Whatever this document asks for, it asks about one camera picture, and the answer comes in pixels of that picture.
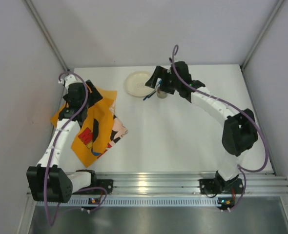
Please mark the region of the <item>small grey cup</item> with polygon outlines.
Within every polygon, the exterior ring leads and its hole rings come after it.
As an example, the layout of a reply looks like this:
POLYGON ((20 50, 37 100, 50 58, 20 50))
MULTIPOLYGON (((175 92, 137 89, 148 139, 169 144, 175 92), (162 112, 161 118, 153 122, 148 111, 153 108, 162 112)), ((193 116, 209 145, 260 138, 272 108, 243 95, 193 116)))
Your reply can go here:
POLYGON ((157 89, 156 95, 160 99, 164 99, 167 97, 167 93, 162 91, 160 88, 157 89))

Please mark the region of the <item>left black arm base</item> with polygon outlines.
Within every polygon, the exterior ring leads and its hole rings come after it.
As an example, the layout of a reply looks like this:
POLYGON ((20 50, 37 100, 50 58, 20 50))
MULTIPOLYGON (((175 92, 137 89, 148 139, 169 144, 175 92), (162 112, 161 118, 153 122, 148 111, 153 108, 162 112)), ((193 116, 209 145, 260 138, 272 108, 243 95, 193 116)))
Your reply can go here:
MULTIPOLYGON (((113 191, 113 184, 114 180, 112 179, 97 179, 96 184, 89 186, 92 187, 102 187, 107 191, 107 194, 111 194, 113 191)), ((82 191, 82 192, 75 192, 75 195, 104 195, 103 190, 89 190, 89 191, 82 191)))

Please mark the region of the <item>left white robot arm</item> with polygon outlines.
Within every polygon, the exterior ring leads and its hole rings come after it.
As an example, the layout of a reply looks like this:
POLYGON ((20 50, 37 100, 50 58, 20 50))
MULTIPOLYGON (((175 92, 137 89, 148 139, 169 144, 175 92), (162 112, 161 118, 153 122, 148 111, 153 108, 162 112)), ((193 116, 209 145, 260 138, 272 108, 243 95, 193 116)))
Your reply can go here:
POLYGON ((67 203, 72 194, 96 184, 94 171, 87 170, 71 148, 88 109, 102 100, 90 81, 72 72, 59 77, 65 89, 65 107, 58 113, 55 132, 36 166, 27 169, 26 176, 35 201, 67 203))

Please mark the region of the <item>blue plastic spoon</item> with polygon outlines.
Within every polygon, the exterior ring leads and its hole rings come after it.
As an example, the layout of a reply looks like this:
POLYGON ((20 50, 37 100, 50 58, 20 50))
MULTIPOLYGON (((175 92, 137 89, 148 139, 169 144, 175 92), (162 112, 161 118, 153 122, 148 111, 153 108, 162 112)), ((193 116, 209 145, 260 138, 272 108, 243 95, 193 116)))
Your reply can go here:
POLYGON ((150 94, 148 94, 147 96, 145 96, 145 97, 143 98, 143 101, 145 101, 145 100, 148 99, 148 98, 151 98, 151 97, 157 92, 157 90, 158 90, 161 82, 162 82, 162 80, 159 80, 159 81, 158 81, 158 83, 157 83, 157 85, 155 86, 154 90, 153 90, 150 94))

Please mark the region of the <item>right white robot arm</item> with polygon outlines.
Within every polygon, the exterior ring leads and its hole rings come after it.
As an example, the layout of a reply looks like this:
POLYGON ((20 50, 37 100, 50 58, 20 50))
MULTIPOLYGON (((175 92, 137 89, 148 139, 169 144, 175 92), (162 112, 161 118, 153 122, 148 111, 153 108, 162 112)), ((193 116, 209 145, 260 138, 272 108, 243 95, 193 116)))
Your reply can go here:
POLYGON ((221 124, 225 156, 209 185, 201 185, 201 193, 215 197, 231 191, 238 180, 238 165, 242 154, 251 149, 258 139, 257 130, 253 126, 253 112, 249 108, 237 111, 214 97, 204 83, 192 79, 184 61, 177 61, 168 69, 156 66, 145 85, 167 94, 178 92, 180 97, 203 109, 221 124))

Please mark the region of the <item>cream round plate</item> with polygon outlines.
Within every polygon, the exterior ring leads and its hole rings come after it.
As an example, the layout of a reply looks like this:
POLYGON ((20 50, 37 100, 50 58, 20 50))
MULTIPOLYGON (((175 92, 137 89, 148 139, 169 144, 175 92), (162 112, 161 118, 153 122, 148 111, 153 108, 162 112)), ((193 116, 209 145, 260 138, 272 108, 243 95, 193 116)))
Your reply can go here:
POLYGON ((151 76, 152 74, 147 71, 136 71, 129 74, 123 83, 125 92, 134 97, 144 98, 154 90, 154 88, 145 86, 151 76))

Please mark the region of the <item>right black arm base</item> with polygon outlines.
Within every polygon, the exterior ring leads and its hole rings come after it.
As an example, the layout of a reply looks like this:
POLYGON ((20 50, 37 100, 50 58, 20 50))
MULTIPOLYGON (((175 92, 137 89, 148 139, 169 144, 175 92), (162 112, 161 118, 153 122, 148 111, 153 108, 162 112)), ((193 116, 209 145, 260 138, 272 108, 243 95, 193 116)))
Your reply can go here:
POLYGON ((200 193, 203 195, 239 195, 244 190, 242 180, 237 176, 231 180, 224 181, 221 177, 203 178, 199 180, 200 193))

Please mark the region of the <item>orange Mickey Mouse cloth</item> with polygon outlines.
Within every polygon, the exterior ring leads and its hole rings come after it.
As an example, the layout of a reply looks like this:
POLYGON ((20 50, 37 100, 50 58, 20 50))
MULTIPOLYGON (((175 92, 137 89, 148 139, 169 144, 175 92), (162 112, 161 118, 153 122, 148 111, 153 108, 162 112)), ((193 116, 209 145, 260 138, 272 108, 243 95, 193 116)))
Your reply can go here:
POLYGON ((73 117, 62 118, 64 103, 51 118, 51 123, 60 133, 57 142, 51 142, 49 146, 54 150, 51 164, 68 172, 89 167, 127 133, 127 129, 114 114, 117 91, 97 88, 102 100, 88 107, 84 122, 73 121, 88 100, 89 90, 86 84, 84 86, 84 103, 73 117))

